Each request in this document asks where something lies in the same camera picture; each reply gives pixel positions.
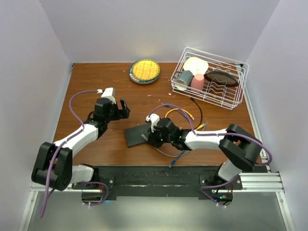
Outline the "black network switch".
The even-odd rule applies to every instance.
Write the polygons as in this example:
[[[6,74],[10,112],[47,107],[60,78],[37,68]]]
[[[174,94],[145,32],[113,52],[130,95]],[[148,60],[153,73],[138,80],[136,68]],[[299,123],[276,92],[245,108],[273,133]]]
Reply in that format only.
[[[138,125],[124,130],[127,147],[137,146],[146,143],[149,137],[148,129],[150,124]]]

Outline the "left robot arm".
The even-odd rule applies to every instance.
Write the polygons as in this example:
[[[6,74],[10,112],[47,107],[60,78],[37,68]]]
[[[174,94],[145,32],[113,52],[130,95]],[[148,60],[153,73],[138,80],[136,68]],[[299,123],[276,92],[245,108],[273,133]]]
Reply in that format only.
[[[95,167],[89,165],[73,165],[73,157],[91,142],[99,139],[111,121],[129,118],[130,110],[125,99],[121,98],[122,108],[110,98],[99,98],[91,112],[79,129],[67,137],[54,143],[44,142],[31,174],[31,180],[63,191],[69,184],[83,183],[89,189],[96,188],[100,177]]]

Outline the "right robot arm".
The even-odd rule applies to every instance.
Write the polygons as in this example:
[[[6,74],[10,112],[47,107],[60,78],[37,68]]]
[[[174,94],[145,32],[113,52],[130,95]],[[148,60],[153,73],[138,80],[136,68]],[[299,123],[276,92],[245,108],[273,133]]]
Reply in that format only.
[[[216,185],[220,189],[226,189],[241,172],[254,170],[264,148],[258,139],[235,124],[216,131],[181,129],[169,118],[160,118],[156,114],[147,116],[146,122],[150,124],[147,142],[155,148],[170,143],[181,151],[209,149],[221,150],[225,154],[228,160],[210,178],[207,188]]]

